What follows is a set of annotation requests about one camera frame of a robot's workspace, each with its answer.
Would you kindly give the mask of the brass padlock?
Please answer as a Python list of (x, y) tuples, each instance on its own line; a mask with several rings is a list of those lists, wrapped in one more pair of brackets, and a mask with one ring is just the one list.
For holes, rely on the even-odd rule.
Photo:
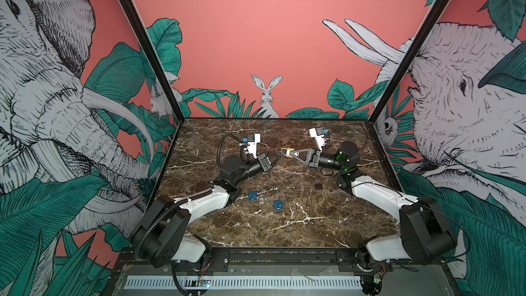
[(286, 157), (291, 158), (291, 157), (292, 157), (292, 152), (293, 152), (293, 151), (294, 151), (294, 149), (292, 149), (292, 148), (286, 148), (286, 149), (285, 149), (285, 155), (286, 155)]

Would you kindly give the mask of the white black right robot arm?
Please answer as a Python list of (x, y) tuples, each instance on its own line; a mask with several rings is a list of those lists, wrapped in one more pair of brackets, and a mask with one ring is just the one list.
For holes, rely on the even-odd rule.
[(286, 155), (307, 167), (336, 173), (340, 189), (380, 208), (399, 224), (399, 232), (375, 237), (360, 247), (356, 262), (364, 270), (371, 263), (408, 260), (427, 265), (457, 246), (451, 225), (439, 203), (431, 197), (418, 198), (386, 186), (360, 171), (360, 151), (345, 141), (335, 153), (320, 149), (287, 149)]

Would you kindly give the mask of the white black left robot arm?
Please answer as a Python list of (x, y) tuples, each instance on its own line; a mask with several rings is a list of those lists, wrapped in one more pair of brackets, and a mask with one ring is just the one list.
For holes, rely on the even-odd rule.
[(210, 246), (187, 233), (188, 225), (232, 205), (241, 194), (241, 182), (269, 172), (283, 155), (267, 152), (248, 162), (229, 156), (219, 162), (220, 173), (207, 189), (177, 199), (165, 195), (155, 199), (131, 233), (135, 259), (155, 268), (180, 261), (193, 264), (197, 271), (207, 268), (212, 262)]

